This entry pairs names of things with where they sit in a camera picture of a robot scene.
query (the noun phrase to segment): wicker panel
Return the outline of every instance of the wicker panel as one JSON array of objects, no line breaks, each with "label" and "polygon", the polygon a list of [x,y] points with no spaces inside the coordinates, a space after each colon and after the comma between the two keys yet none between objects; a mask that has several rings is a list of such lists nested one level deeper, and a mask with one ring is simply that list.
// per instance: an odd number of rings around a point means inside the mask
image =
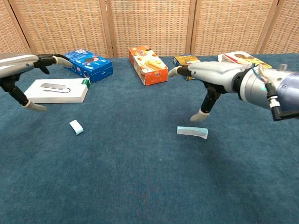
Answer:
[{"label": "wicker panel", "polygon": [[21,37],[19,36],[16,26],[2,0],[0,0],[0,12],[0,53],[26,53]]},{"label": "wicker panel", "polygon": [[14,0],[36,53],[84,48],[108,56],[100,0]]},{"label": "wicker panel", "polygon": [[128,48],[141,45],[151,46],[160,56],[185,53],[190,0],[107,3],[111,6],[118,56],[128,56]]},{"label": "wicker panel", "polygon": [[286,0],[264,53],[299,53],[299,1]]},{"label": "wicker panel", "polygon": [[196,55],[231,51],[253,53],[273,1],[198,0],[195,30]]}]

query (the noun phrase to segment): wooden frame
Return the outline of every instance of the wooden frame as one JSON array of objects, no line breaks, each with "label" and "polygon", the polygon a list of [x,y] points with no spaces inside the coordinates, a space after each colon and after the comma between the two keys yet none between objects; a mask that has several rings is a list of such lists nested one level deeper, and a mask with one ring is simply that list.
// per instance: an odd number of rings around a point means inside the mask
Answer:
[{"label": "wooden frame", "polygon": [[[27,38],[27,41],[29,43],[31,51],[33,53],[37,54],[36,45],[32,40],[32,36],[31,36],[30,32],[27,29],[25,21],[23,20],[23,16],[20,13],[20,8],[19,8],[18,4],[16,3],[15,0],[10,0],[10,2],[11,2],[11,6],[13,8],[13,11],[14,11],[16,17],[17,17],[17,20],[20,23],[20,26],[22,27],[24,35]],[[113,51],[112,51],[112,46],[111,46],[109,23],[108,23],[105,0],[99,0],[98,2],[99,2],[99,5],[100,5],[99,10],[100,10],[101,18],[102,18],[102,26],[103,26],[103,29],[104,29],[104,37],[105,37],[106,46],[107,46],[106,53],[107,53],[108,57],[113,57]]]},{"label": "wooden frame", "polygon": [[190,53],[194,54],[195,52],[195,45],[196,45],[196,34],[197,34],[197,27],[199,23],[199,13],[200,13],[200,6],[201,6],[201,0],[196,0],[195,5],[195,15],[194,15],[194,22],[193,22],[193,29],[192,29],[192,42],[191,42],[191,49]]},{"label": "wooden frame", "polygon": [[109,23],[108,23],[108,16],[106,11],[106,3],[105,0],[100,0],[100,7],[101,7],[101,14],[103,19],[103,26],[105,31],[105,38],[108,50],[108,56],[113,57],[113,50],[112,50],[112,43],[110,38],[110,31],[109,31]]},{"label": "wooden frame", "polygon": [[189,21],[188,21],[188,28],[187,28],[185,54],[191,53],[191,43],[192,43],[192,33],[193,33],[193,29],[194,29],[194,14],[196,12],[196,8],[195,8],[196,3],[197,3],[197,0],[190,0]]},{"label": "wooden frame", "polygon": [[[185,41],[185,54],[190,54],[190,51],[191,51],[194,14],[196,11],[196,8],[195,8],[196,2],[197,2],[197,0],[190,0],[188,26],[187,26],[187,34],[186,34],[186,41]],[[111,38],[111,42],[112,42],[113,54],[114,54],[114,57],[118,57],[119,55],[118,55],[117,41],[115,38],[116,35],[115,35],[111,0],[106,0],[106,4],[107,4],[108,20],[110,21],[109,30],[110,30],[110,38]]]},{"label": "wooden frame", "polygon": [[258,54],[260,52],[260,49],[263,46],[263,42],[264,42],[266,36],[269,33],[269,27],[271,25],[271,22],[272,22],[272,19],[274,17],[274,14],[277,12],[278,2],[280,4],[282,1],[284,1],[284,0],[273,0],[271,9],[269,11],[269,14],[268,14],[268,17],[267,17],[267,20],[266,20],[266,23],[265,23],[265,25],[264,25],[264,27],[262,29],[262,32],[261,32],[260,37],[258,39],[256,48],[254,50],[254,54]]},{"label": "wooden frame", "polygon": [[13,8],[14,14],[17,17],[17,20],[18,20],[18,22],[19,22],[19,24],[20,24],[20,26],[21,26],[21,28],[23,30],[23,33],[24,33],[24,35],[25,35],[25,37],[26,37],[26,39],[27,39],[27,41],[29,43],[29,47],[30,47],[31,52],[33,54],[36,54],[37,53],[36,47],[35,47],[35,45],[34,45],[34,43],[32,41],[31,35],[29,34],[29,32],[28,32],[28,30],[26,28],[26,24],[25,24],[25,22],[22,19],[22,16],[21,16],[21,13],[19,11],[18,5],[16,4],[16,2],[14,0],[9,0],[9,1],[10,1],[11,7]]},{"label": "wooden frame", "polygon": [[106,0],[106,6],[107,6],[108,20],[110,21],[109,34],[110,34],[111,42],[112,42],[113,55],[114,55],[114,57],[118,57],[117,44],[116,44],[116,39],[115,39],[115,29],[114,29],[113,16],[112,16],[112,8],[111,8],[111,0]]},{"label": "wooden frame", "polygon": [[30,46],[27,43],[26,37],[24,36],[24,34],[22,32],[22,29],[21,29],[15,15],[14,15],[14,12],[12,11],[12,9],[10,7],[10,4],[9,4],[8,0],[3,0],[3,3],[4,3],[4,5],[5,5],[5,7],[8,11],[8,14],[10,15],[10,17],[13,21],[13,24],[14,24],[14,26],[15,26],[18,34],[19,34],[19,37],[20,37],[20,39],[21,39],[21,41],[24,45],[25,50],[27,51],[27,53],[31,53]]},{"label": "wooden frame", "polygon": [[265,50],[266,50],[266,47],[267,47],[267,45],[269,43],[272,31],[273,31],[274,26],[275,26],[275,24],[276,24],[276,22],[277,22],[277,20],[279,18],[280,12],[281,12],[284,4],[285,4],[285,0],[280,0],[279,3],[278,3],[278,5],[277,5],[275,14],[273,15],[273,18],[271,20],[271,24],[269,25],[268,32],[266,33],[264,42],[262,43],[261,48],[259,50],[259,53],[261,53],[261,54],[263,54],[265,52]]}]

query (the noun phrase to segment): food image on box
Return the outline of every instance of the food image on box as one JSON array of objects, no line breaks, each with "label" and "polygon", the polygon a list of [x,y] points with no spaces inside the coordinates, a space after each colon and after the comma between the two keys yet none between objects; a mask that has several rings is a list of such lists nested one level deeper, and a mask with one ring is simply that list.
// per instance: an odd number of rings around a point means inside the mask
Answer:
[{"label": "food image on box", "polygon": [[129,59],[144,85],[168,80],[168,67],[149,46],[130,48]]},{"label": "food image on box", "polygon": [[235,51],[230,53],[225,53],[218,55],[219,62],[231,62],[237,64],[245,64],[251,66],[252,63],[256,65],[262,64],[265,69],[270,69],[272,66],[266,64],[265,62],[261,61],[260,59],[253,57],[252,55],[244,52],[244,51]]}]

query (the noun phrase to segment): blue carpet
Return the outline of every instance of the blue carpet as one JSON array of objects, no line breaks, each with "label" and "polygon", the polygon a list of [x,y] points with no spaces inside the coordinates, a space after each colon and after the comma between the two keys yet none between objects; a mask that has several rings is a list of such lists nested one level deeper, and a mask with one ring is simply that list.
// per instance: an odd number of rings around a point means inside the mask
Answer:
[{"label": "blue carpet", "polygon": [[[258,57],[299,70],[299,54]],[[192,123],[206,94],[200,81],[143,86],[127,58],[112,62],[114,74],[82,104],[32,112],[0,91],[1,224],[299,223],[298,120],[273,122],[270,111],[225,94]],[[78,77],[49,70],[17,84]],[[208,128],[208,139],[177,135],[177,126]]]}]

